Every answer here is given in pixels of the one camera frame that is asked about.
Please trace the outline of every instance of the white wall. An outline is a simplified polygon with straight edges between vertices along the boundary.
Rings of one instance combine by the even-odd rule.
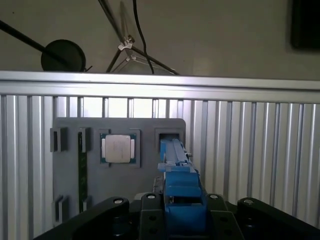
[[[120,20],[120,1],[109,2]],[[320,55],[290,49],[287,0],[137,2],[148,53],[183,75],[320,79]],[[141,48],[132,1],[123,3],[129,33]],[[104,72],[118,45],[97,0],[2,0],[0,19],[43,45],[74,41],[91,72]],[[40,56],[0,32],[1,70],[41,71]]]

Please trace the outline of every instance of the black pole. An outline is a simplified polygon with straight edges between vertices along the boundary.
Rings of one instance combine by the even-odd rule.
[[[56,61],[58,61],[59,63],[69,67],[68,62],[63,59],[62,57],[58,56],[57,54],[47,50],[44,46],[42,46],[41,44],[37,43],[36,41],[32,40],[30,37],[27,37],[26,35],[24,35],[23,33],[19,32],[18,30],[16,30],[15,28],[9,26],[8,24],[6,24],[5,22],[0,20],[0,30],[4,31],[5,33],[11,35],[12,37],[20,40],[21,42],[29,45],[30,47],[44,53],[47,54],[48,56],[50,56],[51,58],[55,59]]]
[[[110,73],[111,72],[111,70],[112,70],[113,66],[115,65],[117,59],[119,58],[120,54],[121,54],[121,50],[118,48],[118,50],[116,51],[112,61],[110,62],[109,66],[108,66],[108,69],[106,70],[106,73]]]
[[[146,56],[145,56],[145,53],[144,53],[143,51],[141,51],[140,49],[136,48],[135,46],[132,46],[131,49],[132,49],[133,51],[135,51],[136,53],[138,53],[138,54],[146,57]],[[177,73],[177,72],[176,72],[175,70],[173,70],[172,68],[170,68],[170,67],[164,65],[162,62],[154,59],[152,56],[150,56],[150,55],[148,55],[148,56],[149,56],[149,58],[150,58],[150,60],[151,60],[152,62],[154,62],[155,64],[158,64],[160,67],[164,68],[165,70],[169,71],[170,73],[173,73],[173,74],[175,74],[175,75],[180,75],[179,73]]]
[[[122,36],[120,29],[117,26],[117,23],[115,21],[115,19],[112,16],[111,11],[109,10],[109,7],[107,5],[107,3],[105,2],[105,0],[98,0],[98,2],[100,3],[100,6],[104,12],[104,14],[106,15],[106,17],[108,18],[110,24],[112,25],[117,37],[119,38],[121,43],[125,43],[125,38],[124,36]]]

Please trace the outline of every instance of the blue 3d printed part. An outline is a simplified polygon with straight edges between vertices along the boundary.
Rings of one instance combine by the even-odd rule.
[[[164,206],[169,235],[201,234],[206,230],[207,203],[199,172],[178,139],[160,141],[159,171],[164,173]]]

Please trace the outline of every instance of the black round disc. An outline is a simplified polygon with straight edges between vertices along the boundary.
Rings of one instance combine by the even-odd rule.
[[[73,41],[59,39],[50,42],[46,47],[48,51],[59,56],[64,63],[52,58],[46,53],[41,55],[41,66],[44,71],[84,72],[86,56],[84,51]]]

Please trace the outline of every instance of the bolt head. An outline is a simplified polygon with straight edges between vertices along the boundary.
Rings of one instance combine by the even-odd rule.
[[[118,198],[118,199],[115,199],[113,202],[114,202],[115,204],[121,204],[123,201],[124,201],[123,199]]]
[[[253,202],[252,200],[250,200],[250,199],[246,199],[246,200],[244,200],[243,202],[244,202],[245,204],[249,204],[249,205],[254,204],[254,202]]]

